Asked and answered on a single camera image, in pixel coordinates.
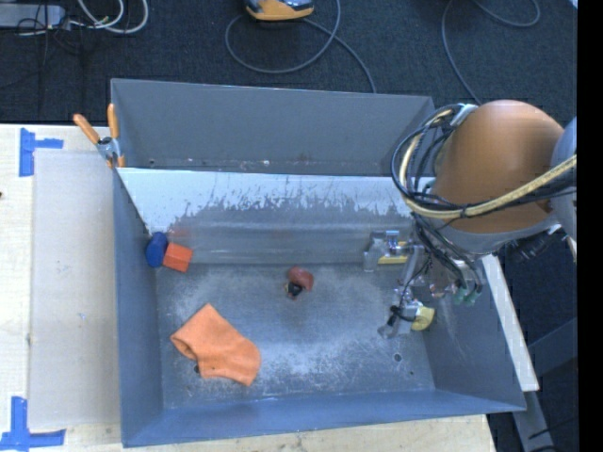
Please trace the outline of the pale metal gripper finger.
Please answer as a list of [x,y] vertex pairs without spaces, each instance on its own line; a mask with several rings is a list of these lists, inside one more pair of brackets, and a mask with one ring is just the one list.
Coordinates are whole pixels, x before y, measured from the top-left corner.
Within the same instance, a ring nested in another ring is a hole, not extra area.
[[419,310],[423,303],[418,300],[392,304],[386,322],[378,328],[384,339],[393,339],[411,331],[419,331]]
[[373,272],[379,266],[404,264],[410,253],[408,244],[399,239],[399,231],[372,232],[363,255],[363,269]]

